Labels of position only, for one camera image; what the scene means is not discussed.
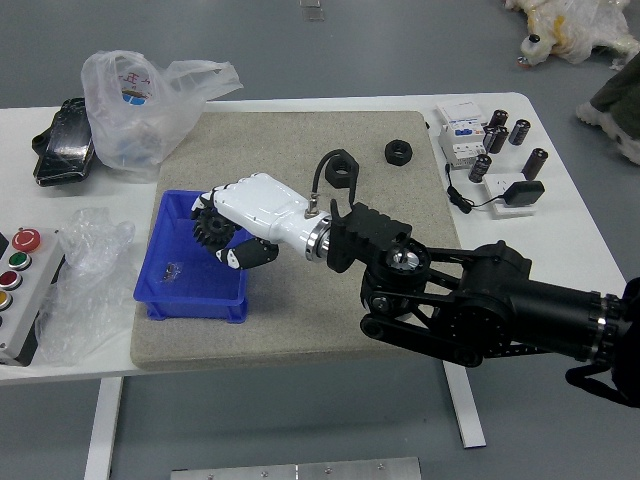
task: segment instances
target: yellow button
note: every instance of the yellow button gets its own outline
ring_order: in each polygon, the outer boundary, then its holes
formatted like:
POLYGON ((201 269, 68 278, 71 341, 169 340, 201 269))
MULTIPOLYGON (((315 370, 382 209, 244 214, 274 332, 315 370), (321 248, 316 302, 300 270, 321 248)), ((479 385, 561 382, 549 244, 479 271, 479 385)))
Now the yellow button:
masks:
POLYGON ((11 305, 11 295, 4 290, 0 290, 0 312, 7 309, 9 305, 11 305))

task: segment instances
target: gray mat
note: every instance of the gray mat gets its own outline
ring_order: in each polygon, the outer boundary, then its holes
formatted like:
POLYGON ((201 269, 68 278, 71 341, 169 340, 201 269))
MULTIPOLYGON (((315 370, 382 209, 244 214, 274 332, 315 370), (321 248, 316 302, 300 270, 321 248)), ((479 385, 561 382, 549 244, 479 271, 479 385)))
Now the gray mat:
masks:
MULTIPOLYGON (((266 172, 306 196, 317 163, 338 148, 360 164, 356 201, 412 224, 412 236, 425 245, 459 246, 424 119, 417 112, 203 114, 162 165, 156 210, 165 190, 208 191, 255 172, 266 172), (385 145, 397 138, 413 147, 413 159, 404 167, 384 159, 385 145)), ((322 178, 320 193, 321 208, 328 209, 335 197, 346 214, 346 190, 334 190, 322 178)), ((249 313, 243 324, 152 321, 139 304, 132 361, 145 370, 169 371, 404 353, 360 331, 363 272, 364 266, 355 263, 337 274, 281 246, 278 260, 249 271, 249 313)))

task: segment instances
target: black capacitor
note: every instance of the black capacitor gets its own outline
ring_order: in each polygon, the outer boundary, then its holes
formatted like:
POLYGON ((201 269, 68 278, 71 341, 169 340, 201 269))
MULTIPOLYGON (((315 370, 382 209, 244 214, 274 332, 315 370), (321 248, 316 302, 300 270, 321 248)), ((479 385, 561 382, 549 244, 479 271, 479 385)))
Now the black capacitor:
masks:
POLYGON ((485 147, 487 153, 500 153, 504 142, 507 141, 507 137, 509 136, 509 130, 507 127, 498 126, 496 127, 496 130, 496 136, 493 139, 493 142, 491 142, 491 146, 488 149, 485 147))
POLYGON ((482 181, 482 177, 485 173, 487 173, 487 170, 489 170, 490 166, 491 157, 489 155, 481 153, 476 157, 476 161, 469 171, 469 180, 471 180, 473 183, 480 183, 482 181))
POLYGON ((516 121, 513 130, 511 130, 511 135, 509 135, 509 143, 511 145, 522 145, 530 128, 531 124, 527 120, 521 118, 516 121))
POLYGON ((531 155, 529 155, 527 163, 525 163, 522 168, 524 178, 529 181, 534 180, 548 157, 549 154, 542 148, 534 148, 531 155))
POLYGON ((484 149, 488 152, 493 145, 493 142, 496 141, 496 136, 498 135, 498 127, 489 127, 488 125, 484 127, 484 138, 482 139, 482 145, 484 145, 484 149))
POLYGON ((493 112, 493 115, 491 116, 491 120, 489 120, 489 123, 487 124, 487 126, 489 127, 504 126, 507 123, 507 118, 509 118, 509 114, 507 112, 505 112, 504 110, 496 110, 495 112, 493 112))

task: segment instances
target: black hex nut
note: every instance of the black hex nut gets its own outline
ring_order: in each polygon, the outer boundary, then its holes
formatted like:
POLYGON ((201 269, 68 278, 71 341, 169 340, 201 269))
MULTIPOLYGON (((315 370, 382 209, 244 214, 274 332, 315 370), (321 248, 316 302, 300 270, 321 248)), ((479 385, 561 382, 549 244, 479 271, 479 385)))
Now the black hex nut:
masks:
POLYGON ((327 163, 324 178, 333 188, 349 188, 351 177, 358 175, 358 162, 346 150, 335 150, 327 163))
POLYGON ((404 140, 392 140, 384 149, 384 156, 391 165, 401 167, 409 163, 413 156, 413 150, 409 142, 404 140))

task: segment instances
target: robotic arm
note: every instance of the robotic arm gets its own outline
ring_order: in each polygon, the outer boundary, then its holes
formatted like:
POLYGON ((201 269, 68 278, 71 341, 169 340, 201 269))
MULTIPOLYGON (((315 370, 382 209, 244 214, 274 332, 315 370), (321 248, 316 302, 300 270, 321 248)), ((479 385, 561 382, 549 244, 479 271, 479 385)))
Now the robotic arm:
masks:
POLYGON ((530 280, 531 261, 503 241, 473 251, 426 247, 411 238, 410 225, 354 204, 355 180, 349 213, 341 216, 335 200, 330 213, 318 210, 321 168, 309 200, 265 173, 202 195, 192 208, 196 238, 232 268, 273 261, 280 243, 337 273, 358 260, 366 266, 360 327, 368 337, 465 367, 483 358, 567 355, 589 362, 567 372, 569 383, 640 406, 640 279, 621 298, 602 296, 530 280), (255 238, 226 248, 240 227, 255 238), (432 262, 458 264, 462 274, 432 262), (425 293, 429 283, 448 293, 425 293), (402 321, 411 314, 422 326, 402 321), (589 378, 608 370, 617 389, 589 378))

